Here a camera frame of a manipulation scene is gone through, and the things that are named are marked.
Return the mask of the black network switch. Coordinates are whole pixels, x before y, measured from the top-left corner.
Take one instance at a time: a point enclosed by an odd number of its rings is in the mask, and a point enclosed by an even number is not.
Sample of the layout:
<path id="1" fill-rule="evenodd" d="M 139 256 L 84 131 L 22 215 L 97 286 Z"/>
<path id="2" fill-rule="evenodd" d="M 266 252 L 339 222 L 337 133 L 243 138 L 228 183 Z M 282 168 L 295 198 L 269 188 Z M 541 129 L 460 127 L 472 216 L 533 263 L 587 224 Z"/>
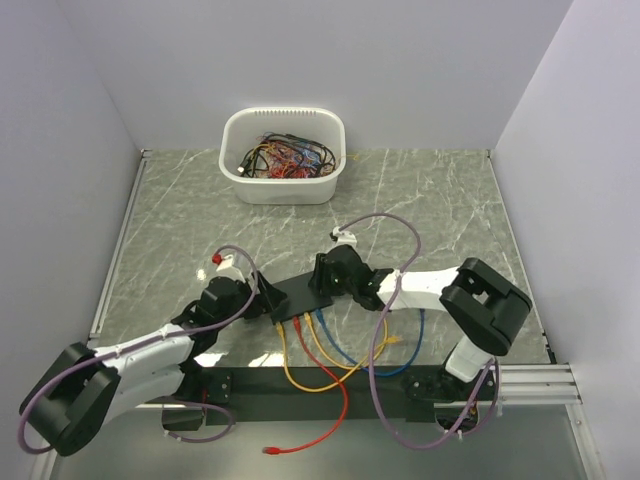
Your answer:
<path id="1" fill-rule="evenodd" d="M 285 294 L 285 299 L 270 314 L 273 324 L 334 304 L 330 296 L 322 295 L 310 286 L 312 275 L 312 272 L 307 272 L 274 284 L 277 290 Z"/>

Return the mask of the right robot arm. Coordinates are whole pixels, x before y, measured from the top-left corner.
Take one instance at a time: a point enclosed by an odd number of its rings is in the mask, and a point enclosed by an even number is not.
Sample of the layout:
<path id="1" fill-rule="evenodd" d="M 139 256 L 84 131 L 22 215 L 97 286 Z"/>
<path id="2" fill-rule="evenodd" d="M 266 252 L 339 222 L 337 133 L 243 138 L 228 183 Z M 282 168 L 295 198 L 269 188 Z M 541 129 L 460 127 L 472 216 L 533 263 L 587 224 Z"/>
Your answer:
<path id="1" fill-rule="evenodd" d="M 328 297 L 348 294 L 370 311 L 448 312 L 463 332 L 439 377 L 452 399 L 473 390 L 491 358 L 507 355 L 533 307 L 524 291 L 478 258 L 444 270 L 402 273 L 370 268 L 350 245 L 319 254 L 309 286 Z"/>

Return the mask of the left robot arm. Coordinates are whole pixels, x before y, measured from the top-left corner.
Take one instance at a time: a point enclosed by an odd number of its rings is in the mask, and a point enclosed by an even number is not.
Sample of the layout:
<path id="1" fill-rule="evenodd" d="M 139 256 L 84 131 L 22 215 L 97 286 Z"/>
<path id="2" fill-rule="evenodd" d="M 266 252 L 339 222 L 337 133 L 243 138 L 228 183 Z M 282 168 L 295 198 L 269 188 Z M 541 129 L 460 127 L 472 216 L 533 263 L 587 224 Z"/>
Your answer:
<path id="1" fill-rule="evenodd" d="M 151 334 L 102 349 L 66 347 L 19 407 L 21 448 L 69 456 L 108 421 L 140 404 L 168 398 L 200 407 L 209 381 L 197 356 L 233 321 L 270 314 L 286 299 L 262 275 L 255 286 L 215 277 L 198 299 Z"/>

